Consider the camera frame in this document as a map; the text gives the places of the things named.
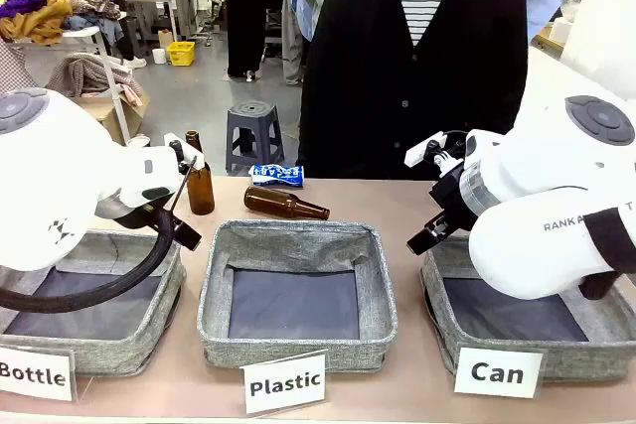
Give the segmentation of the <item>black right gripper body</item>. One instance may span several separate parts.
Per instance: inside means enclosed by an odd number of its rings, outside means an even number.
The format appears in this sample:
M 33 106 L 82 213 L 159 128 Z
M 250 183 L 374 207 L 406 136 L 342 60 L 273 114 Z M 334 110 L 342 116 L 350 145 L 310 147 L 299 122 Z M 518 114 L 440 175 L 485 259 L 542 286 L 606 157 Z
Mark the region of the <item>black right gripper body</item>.
M 440 178 L 431 188 L 429 195 L 441 208 L 430 223 L 435 230 L 454 232 L 470 231 L 477 220 L 477 215 L 465 204 L 460 192 L 460 179 L 463 167 L 455 167 Z

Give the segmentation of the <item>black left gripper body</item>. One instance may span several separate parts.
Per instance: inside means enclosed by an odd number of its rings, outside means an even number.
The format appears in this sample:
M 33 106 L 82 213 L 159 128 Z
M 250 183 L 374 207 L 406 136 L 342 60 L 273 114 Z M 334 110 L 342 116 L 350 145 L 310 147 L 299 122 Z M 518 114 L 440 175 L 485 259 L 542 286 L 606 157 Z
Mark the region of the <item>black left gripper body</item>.
M 114 220 L 128 229 L 150 227 L 158 233 L 173 233 L 173 213 L 165 208 L 164 202 L 151 202 Z

